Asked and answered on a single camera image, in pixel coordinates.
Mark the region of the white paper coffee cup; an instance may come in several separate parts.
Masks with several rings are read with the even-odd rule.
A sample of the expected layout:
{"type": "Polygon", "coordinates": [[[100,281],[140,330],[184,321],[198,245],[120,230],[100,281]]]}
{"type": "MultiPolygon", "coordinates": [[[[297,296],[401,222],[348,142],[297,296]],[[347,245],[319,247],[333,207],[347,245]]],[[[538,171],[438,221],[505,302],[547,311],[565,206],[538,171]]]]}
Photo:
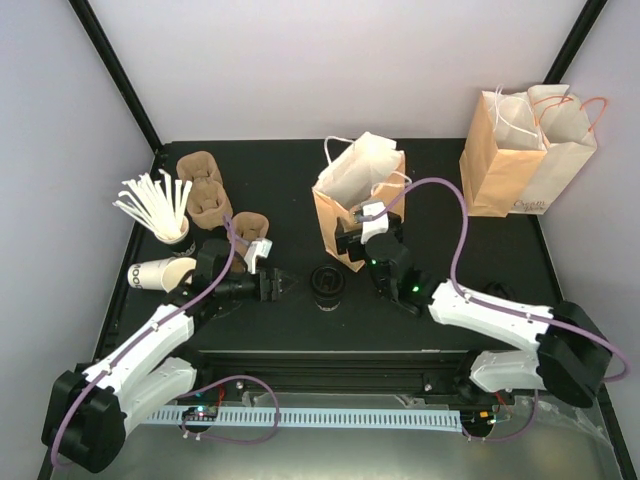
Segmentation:
{"type": "Polygon", "coordinates": [[[317,307],[325,312],[335,310],[341,303],[346,288],[344,274],[332,265],[316,267],[309,279],[317,307]]]}

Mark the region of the kraft paper bag white handles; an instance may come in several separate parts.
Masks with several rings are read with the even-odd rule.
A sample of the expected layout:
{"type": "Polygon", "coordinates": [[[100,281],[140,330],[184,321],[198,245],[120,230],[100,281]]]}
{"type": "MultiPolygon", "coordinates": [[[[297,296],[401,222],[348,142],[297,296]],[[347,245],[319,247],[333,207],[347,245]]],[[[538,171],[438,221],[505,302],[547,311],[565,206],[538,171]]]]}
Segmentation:
{"type": "Polygon", "coordinates": [[[353,272],[364,263],[340,254],[335,229],[340,220],[353,229],[353,213],[364,203],[381,201],[388,206],[409,184],[405,152],[397,142],[365,132],[351,140],[328,136],[323,142],[327,166],[312,187],[325,251],[353,272]]]}

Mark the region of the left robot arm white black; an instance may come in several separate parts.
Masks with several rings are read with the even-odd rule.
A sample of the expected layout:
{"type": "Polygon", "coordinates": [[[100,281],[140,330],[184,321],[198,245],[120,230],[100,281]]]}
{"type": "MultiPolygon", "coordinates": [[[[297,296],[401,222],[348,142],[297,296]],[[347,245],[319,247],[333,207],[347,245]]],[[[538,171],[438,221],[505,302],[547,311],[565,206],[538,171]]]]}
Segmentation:
{"type": "Polygon", "coordinates": [[[98,473],[109,466],[127,437],[168,402],[207,397],[213,372],[179,357],[178,349],[228,299],[274,302],[281,297],[281,273],[260,268],[272,243],[258,238],[247,244],[244,270],[231,270],[242,240],[213,239],[197,254],[153,315],[102,360],[82,371],[66,371],[52,386],[41,440],[55,467],[75,463],[98,473]]]}

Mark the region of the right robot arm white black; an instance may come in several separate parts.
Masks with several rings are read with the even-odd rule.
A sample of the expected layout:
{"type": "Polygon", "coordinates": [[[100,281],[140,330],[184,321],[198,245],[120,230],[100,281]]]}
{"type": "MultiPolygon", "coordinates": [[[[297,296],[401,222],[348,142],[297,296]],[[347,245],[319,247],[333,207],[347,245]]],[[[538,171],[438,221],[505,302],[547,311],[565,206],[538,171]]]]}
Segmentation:
{"type": "Polygon", "coordinates": [[[416,268],[402,239],[401,220],[365,222],[348,231],[338,220],[339,253],[364,262],[380,297],[438,324],[474,331],[510,345],[470,357],[454,379],[457,396],[479,402],[501,390],[545,390],[575,407],[589,408],[604,382],[612,353],[577,304],[554,307],[517,303],[455,285],[416,268]]]}

